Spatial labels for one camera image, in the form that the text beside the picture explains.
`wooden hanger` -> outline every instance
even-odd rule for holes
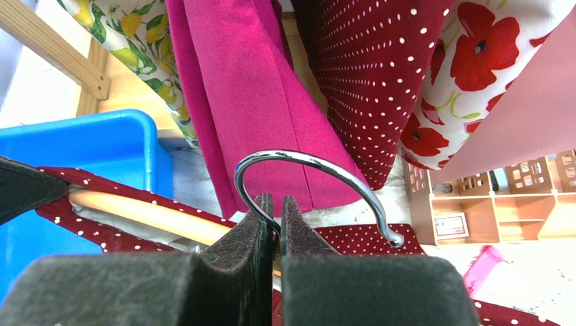
[[[96,209],[150,225],[204,245],[211,246],[231,229],[195,215],[105,192],[73,190],[69,200],[75,205]],[[279,260],[274,260],[273,275],[281,277]]]

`white fabric with red flowers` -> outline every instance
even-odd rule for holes
[[[404,158],[421,168],[443,168],[575,3],[459,0],[402,134]]]

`lemon print fabric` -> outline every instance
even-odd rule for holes
[[[192,147],[198,139],[184,104],[164,0],[57,0],[168,107]]]

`beige plastic organizer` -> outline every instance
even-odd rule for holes
[[[504,168],[508,188],[494,192],[488,173],[449,184],[434,194],[427,170],[404,162],[412,227],[424,245],[498,243],[576,237],[576,153],[537,158]],[[464,212],[469,236],[438,239],[433,217]]]

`metal hook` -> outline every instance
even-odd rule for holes
[[[328,162],[327,160],[323,160],[316,156],[298,151],[286,151],[279,149],[258,151],[248,155],[247,157],[243,158],[240,163],[238,163],[236,171],[234,172],[234,183],[236,184],[236,190],[238,191],[238,194],[240,194],[240,197],[242,200],[244,200],[244,203],[246,203],[248,208],[256,212],[258,215],[264,217],[268,225],[278,236],[280,236],[280,225],[268,214],[266,214],[264,210],[258,207],[250,195],[248,195],[246,186],[244,185],[244,173],[250,165],[270,160],[300,163],[316,168],[320,171],[328,173],[338,180],[341,180],[356,190],[362,196],[362,198],[366,200],[376,216],[378,231],[380,231],[380,233],[386,239],[388,239],[392,247],[397,248],[404,243],[404,237],[401,234],[392,231],[388,224],[386,224],[386,212],[384,211],[382,203],[380,203],[374,192],[372,192],[372,190],[364,182],[356,178],[356,176],[354,176],[352,173],[334,163]]]

